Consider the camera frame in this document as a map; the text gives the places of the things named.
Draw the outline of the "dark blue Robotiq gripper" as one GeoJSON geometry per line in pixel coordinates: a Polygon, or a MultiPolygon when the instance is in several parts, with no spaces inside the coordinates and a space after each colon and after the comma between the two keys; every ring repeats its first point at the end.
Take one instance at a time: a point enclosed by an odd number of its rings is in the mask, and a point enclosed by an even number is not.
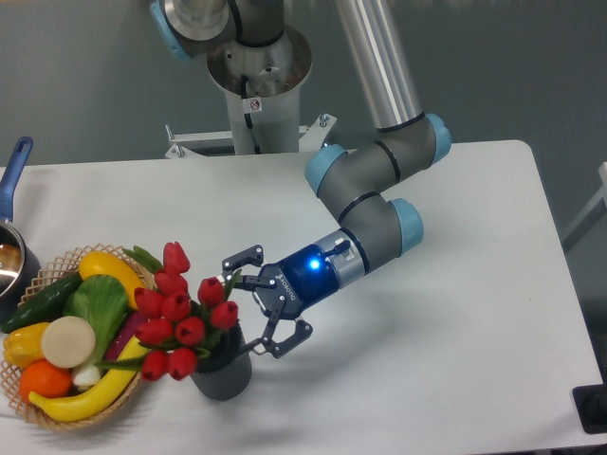
{"type": "Polygon", "coordinates": [[[340,277],[333,257],[340,253],[336,246],[324,250],[316,244],[306,246],[274,264],[264,264],[265,251],[261,245],[241,250],[222,261],[220,282],[228,279],[245,265],[261,267],[257,276],[244,275],[236,288],[247,290],[268,319],[295,320],[292,335],[283,340],[273,338],[278,322],[270,320],[260,337],[246,344],[246,353],[270,354],[281,358],[309,339],[313,327],[298,318],[312,305],[335,294],[340,289],[340,277]]]}

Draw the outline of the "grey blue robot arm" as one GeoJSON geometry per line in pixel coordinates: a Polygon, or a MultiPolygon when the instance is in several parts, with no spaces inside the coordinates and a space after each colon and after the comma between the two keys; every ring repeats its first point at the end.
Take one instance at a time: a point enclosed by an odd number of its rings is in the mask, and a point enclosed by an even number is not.
{"type": "MultiPolygon", "coordinates": [[[[383,193],[430,168],[451,149],[443,120],[423,111],[389,5],[335,5],[367,99],[377,140],[355,151],[323,144],[304,175],[338,229],[268,264],[259,246],[223,264],[231,278],[246,264],[255,276],[236,280],[267,317],[252,341],[282,356],[306,340],[301,315],[310,306],[402,256],[423,239],[415,207],[383,193]]],[[[285,22],[281,1],[155,1],[150,11],[170,52],[181,60],[205,55],[224,92],[231,141],[239,155],[299,152],[300,89],[311,69],[307,40],[285,22]]]]}

